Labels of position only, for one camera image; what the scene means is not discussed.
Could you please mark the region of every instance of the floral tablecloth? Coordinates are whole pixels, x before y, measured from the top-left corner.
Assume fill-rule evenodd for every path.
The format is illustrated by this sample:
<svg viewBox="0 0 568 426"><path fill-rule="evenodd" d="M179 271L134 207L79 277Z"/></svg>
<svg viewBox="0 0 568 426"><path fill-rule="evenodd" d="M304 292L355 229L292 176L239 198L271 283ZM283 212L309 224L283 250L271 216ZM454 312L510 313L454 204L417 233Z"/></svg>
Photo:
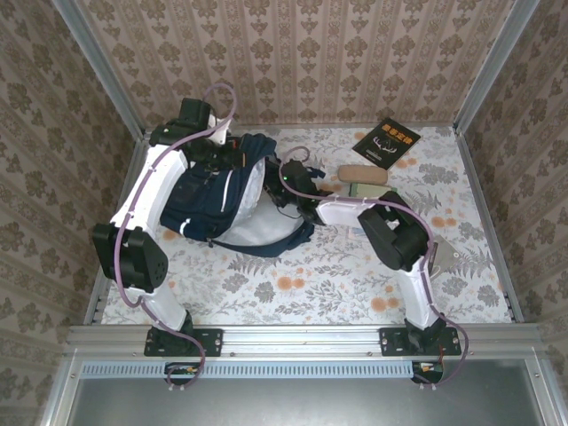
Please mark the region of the floral tablecloth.
<svg viewBox="0 0 568 426"><path fill-rule="evenodd" d="M462 158L449 127L413 129L420 141L390 170L389 185L459 251L433 282L439 309L459 322L510 322L501 284L477 213ZM308 146L308 165L327 175L319 187L347 194L341 164L368 164L351 148L370 129L252 130L278 141L278 151ZM342 226L318 227L312 241L275 259L209 248L161 227L170 258L167 285L196 324L401 323L405 307L393 271L370 243ZM112 286L104 324L145 324Z"/></svg>

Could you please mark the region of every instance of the beige sponge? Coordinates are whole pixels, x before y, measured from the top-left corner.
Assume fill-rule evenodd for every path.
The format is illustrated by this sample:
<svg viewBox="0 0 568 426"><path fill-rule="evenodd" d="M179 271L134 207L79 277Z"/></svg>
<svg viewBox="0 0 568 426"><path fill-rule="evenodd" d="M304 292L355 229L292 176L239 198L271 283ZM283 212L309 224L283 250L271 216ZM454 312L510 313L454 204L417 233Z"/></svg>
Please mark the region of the beige sponge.
<svg viewBox="0 0 568 426"><path fill-rule="evenodd" d="M337 177L348 184L384 185L389 180L389 172L376 166L349 164L339 166Z"/></svg>

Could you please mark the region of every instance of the black book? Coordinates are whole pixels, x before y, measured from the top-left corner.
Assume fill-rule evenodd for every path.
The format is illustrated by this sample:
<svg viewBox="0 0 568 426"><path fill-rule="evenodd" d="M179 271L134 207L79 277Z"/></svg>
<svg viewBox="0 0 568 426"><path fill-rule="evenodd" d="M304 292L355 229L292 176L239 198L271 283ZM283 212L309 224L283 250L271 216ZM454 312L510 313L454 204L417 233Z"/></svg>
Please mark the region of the black book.
<svg viewBox="0 0 568 426"><path fill-rule="evenodd" d="M388 170L420 139L405 126L385 118L353 147L374 165Z"/></svg>

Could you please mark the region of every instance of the ventilation grille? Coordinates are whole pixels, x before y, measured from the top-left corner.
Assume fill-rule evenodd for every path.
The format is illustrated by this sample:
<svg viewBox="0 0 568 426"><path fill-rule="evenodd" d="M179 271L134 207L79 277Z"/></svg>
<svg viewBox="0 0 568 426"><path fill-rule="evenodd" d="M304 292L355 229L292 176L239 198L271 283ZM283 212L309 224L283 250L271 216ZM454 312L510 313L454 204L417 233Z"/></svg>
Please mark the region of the ventilation grille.
<svg viewBox="0 0 568 426"><path fill-rule="evenodd" d="M165 378L163 361L85 362L81 378ZM358 362L209 362L204 379L345 379L412 377L411 361Z"/></svg>

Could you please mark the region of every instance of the patterned wallpaper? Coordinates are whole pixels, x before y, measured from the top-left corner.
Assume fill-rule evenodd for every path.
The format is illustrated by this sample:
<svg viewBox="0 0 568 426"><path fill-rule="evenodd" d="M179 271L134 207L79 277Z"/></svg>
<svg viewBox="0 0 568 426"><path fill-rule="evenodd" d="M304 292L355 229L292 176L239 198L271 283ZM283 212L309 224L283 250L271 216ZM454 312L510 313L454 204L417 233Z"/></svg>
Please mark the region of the patterned wallpaper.
<svg viewBox="0 0 568 426"><path fill-rule="evenodd" d="M526 320L568 397L568 2L541 0L466 137Z"/></svg>
<svg viewBox="0 0 568 426"><path fill-rule="evenodd" d="M215 82L240 124L449 124L513 2L78 0L149 126Z"/></svg>
<svg viewBox="0 0 568 426"><path fill-rule="evenodd" d="M132 138L51 2L0 2L0 424L34 424Z"/></svg>

